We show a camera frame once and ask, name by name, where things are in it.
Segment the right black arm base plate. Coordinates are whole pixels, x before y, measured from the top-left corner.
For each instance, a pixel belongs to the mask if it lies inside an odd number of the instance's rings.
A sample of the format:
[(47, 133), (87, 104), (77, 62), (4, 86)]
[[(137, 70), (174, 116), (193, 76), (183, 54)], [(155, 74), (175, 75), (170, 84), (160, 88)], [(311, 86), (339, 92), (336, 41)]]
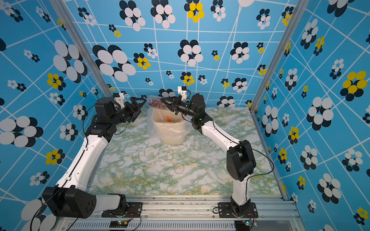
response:
[(258, 218), (256, 204), (247, 202), (242, 206), (236, 203), (219, 202), (217, 205), (220, 218)]

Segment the tall clear tea jar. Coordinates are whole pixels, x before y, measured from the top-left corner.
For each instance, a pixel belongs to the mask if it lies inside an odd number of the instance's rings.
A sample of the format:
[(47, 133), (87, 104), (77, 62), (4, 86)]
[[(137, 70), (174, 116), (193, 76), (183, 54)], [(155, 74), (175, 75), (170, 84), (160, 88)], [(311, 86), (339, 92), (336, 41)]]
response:
[(201, 144), (201, 150), (205, 153), (208, 153), (211, 151), (211, 146), (207, 142), (203, 142)]

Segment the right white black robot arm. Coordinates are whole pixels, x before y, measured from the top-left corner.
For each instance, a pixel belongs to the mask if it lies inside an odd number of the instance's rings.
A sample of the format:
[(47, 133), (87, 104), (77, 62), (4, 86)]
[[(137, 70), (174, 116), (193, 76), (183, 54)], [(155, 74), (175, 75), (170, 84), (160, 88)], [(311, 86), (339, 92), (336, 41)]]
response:
[(182, 96), (162, 97), (161, 102), (176, 115), (190, 116), (192, 127), (199, 133), (214, 141), (226, 153), (226, 169), (234, 179), (230, 210), (237, 218), (250, 215), (258, 218), (255, 203), (249, 196), (250, 179), (255, 177), (257, 167), (254, 152), (247, 140), (240, 141), (222, 130), (206, 112), (204, 97), (199, 94), (192, 96), (189, 102)]

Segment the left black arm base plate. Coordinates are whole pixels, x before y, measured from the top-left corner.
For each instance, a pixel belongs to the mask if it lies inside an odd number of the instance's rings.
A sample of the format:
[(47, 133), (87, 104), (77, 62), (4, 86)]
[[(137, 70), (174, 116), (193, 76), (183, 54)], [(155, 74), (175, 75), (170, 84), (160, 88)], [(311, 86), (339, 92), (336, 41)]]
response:
[(128, 202), (126, 212), (117, 212), (117, 211), (104, 211), (102, 213), (103, 218), (138, 218), (141, 216), (143, 209), (142, 202)]

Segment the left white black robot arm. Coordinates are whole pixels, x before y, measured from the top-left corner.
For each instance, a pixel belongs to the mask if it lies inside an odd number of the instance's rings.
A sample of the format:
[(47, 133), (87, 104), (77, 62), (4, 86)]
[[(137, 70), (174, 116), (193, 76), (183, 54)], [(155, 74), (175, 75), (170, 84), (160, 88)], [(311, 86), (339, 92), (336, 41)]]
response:
[(122, 194), (97, 196), (86, 191), (117, 125), (134, 122), (146, 103), (146, 98), (132, 97), (129, 102), (123, 99), (123, 94), (116, 93), (93, 105), (96, 114), (89, 128), (83, 130), (84, 141), (75, 159), (57, 184), (46, 187), (42, 193), (41, 207), (47, 206), (54, 216), (79, 219), (105, 210), (127, 211)]

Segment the small tea jar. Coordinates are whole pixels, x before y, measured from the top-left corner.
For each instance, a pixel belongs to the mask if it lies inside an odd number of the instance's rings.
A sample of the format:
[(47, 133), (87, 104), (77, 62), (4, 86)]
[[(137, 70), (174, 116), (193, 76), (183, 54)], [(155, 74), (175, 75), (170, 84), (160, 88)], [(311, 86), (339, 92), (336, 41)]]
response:
[(202, 138), (199, 136), (194, 136), (192, 146), (195, 151), (200, 151), (202, 148)]

